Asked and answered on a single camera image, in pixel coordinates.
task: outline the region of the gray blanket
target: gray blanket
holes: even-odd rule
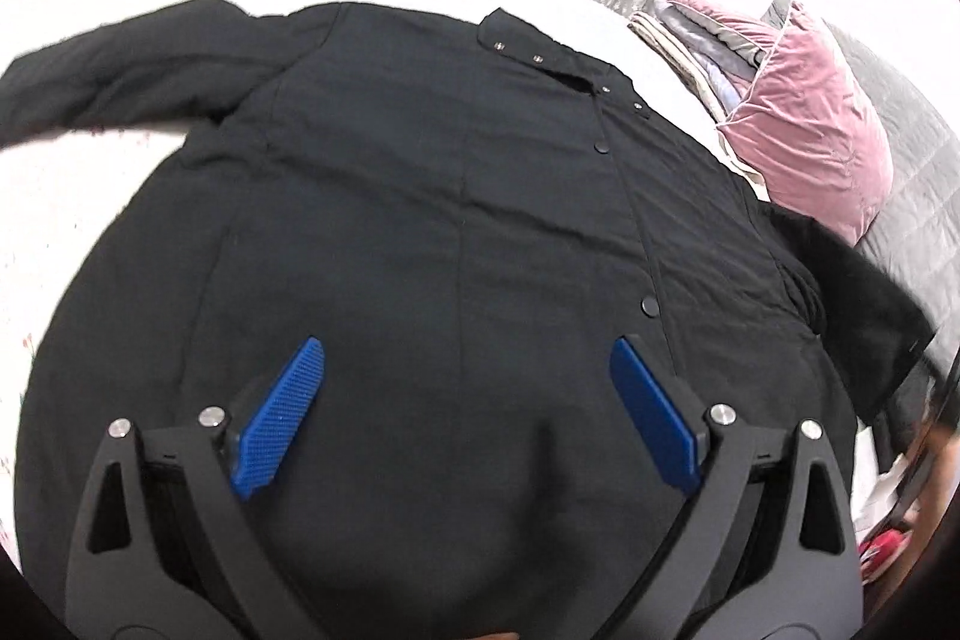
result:
[[[789,0],[775,0],[764,19],[779,28],[788,6]],[[857,247],[912,292],[937,327],[926,351],[930,366],[918,366],[881,420],[869,422],[880,435],[882,469],[892,456],[883,452],[884,435],[893,451],[906,447],[929,380],[946,375],[960,343],[960,138],[903,74],[853,36],[829,28],[877,108],[894,161],[890,199]]]

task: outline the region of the red object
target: red object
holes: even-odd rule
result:
[[[872,584],[889,570],[909,542],[910,533],[891,528],[860,543],[860,578],[864,584]]]

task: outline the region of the jacket sleeve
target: jacket sleeve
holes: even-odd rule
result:
[[[0,78],[0,148],[56,129],[221,119],[315,47],[296,17],[193,0],[23,55]]]
[[[867,423],[894,396],[933,339],[928,316],[880,268],[817,223],[763,204],[779,243],[803,263],[819,289],[814,330]]]

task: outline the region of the jacket seam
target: jacket seam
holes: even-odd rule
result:
[[[779,261],[778,258],[776,258],[773,250],[770,249],[769,242],[767,242],[767,239],[763,236],[762,232],[760,232],[760,229],[757,228],[757,222],[754,220],[755,207],[752,207],[750,204],[750,201],[747,199],[746,191],[744,191],[744,189],[741,188],[739,184],[737,184],[737,189],[740,191],[740,198],[743,200],[743,206],[744,206],[744,211],[747,215],[747,220],[750,221],[750,226],[754,230],[754,234],[757,236],[757,240],[760,242],[760,244],[763,245],[764,252],[770,258],[771,263],[773,263],[774,268],[776,269],[776,279],[779,280],[779,282],[781,283],[781,287],[784,289],[784,296],[786,297],[786,301],[791,302],[793,304],[794,309],[798,310],[797,304],[796,302],[794,302],[793,296],[790,295],[790,290],[786,285],[785,276],[786,274],[789,274],[789,269],[787,269],[786,266],[784,266],[784,264],[781,261]],[[760,205],[760,204],[761,204],[760,199],[757,199],[755,201],[755,205]],[[817,295],[822,296],[819,290],[817,292]],[[817,333],[813,329],[813,324],[810,322],[810,320],[812,319],[812,315],[813,313],[806,313],[805,316],[803,316],[803,322],[805,322],[805,324],[808,326],[808,329],[810,330],[811,333],[813,333],[813,335],[817,335]]]
[[[333,30],[333,26],[337,25],[337,22],[340,18],[341,8],[342,7],[337,8],[337,13],[334,16],[333,22],[330,23],[330,27],[329,27],[330,30]],[[305,57],[308,57],[311,53],[320,49],[320,47],[323,47],[328,37],[329,37],[329,31],[328,31],[328,36],[323,38],[323,42],[318,44],[317,47],[311,47],[307,52],[299,54],[298,57],[296,57],[284,68],[282,68],[282,70],[279,73],[277,73],[277,75],[274,77],[275,80],[277,81],[277,85],[274,87],[274,95],[272,96],[270,101],[270,112],[267,112],[267,118],[264,121],[263,128],[260,129],[263,148],[260,151],[259,160],[256,166],[254,167],[253,171],[248,172],[247,174],[247,181],[244,186],[245,194],[250,193],[251,189],[253,189],[253,183],[256,182],[256,180],[258,180],[260,175],[262,175],[263,170],[267,165],[267,157],[270,154],[272,143],[270,142],[270,138],[267,135],[266,129],[270,124],[272,124],[272,121],[274,120],[275,109],[277,109],[277,97],[280,96],[280,88],[285,83],[287,74],[289,73],[291,68],[293,68],[297,63],[299,63],[299,61],[301,61]],[[208,271],[208,274],[206,274],[205,280],[203,280],[203,291],[200,292],[200,298],[197,301],[197,309],[194,311],[193,319],[191,319],[190,330],[186,338],[186,345],[184,346],[184,355],[182,356],[182,359],[181,359],[181,367],[179,367],[179,380],[176,383],[176,393],[178,394],[178,397],[181,397],[182,389],[184,388],[184,379],[186,377],[187,362],[189,361],[190,354],[193,352],[193,346],[197,338],[197,326],[200,322],[200,315],[203,314],[203,305],[205,304],[206,297],[208,296],[208,292],[210,291],[210,281],[213,279],[213,275],[216,273],[217,268],[219,268],[222,258],[224,257],[224,247],[227,246],[227,242],[229,241],[229,239],[233,237],[236,233],[237,217],[240,214],[241,206],[245,202],[246,202],[246,199],[237,200],[236,205],[234,206],[232,213],[230,214],[229,221],[227,222],[227,225],[224,226],[224,232],[220,239],[220,243],[217,247],[216,256],[213,259],[213,263],[211,263],[210,265],[210,270]],[[176,405],[176,408],[178,408],[178,410],[179,410],[179,407],[181,406],[181,401],[182,399],[178,398],[178,405]]]

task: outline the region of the pillow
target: pillow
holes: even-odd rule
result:
[[[893,162],[877,111],[826,25],[797,1],[779,32],[706,0],[670,1],[759,63],[719,125],[737,156],[763,175],[777,204],[856,244],[890,194]]]

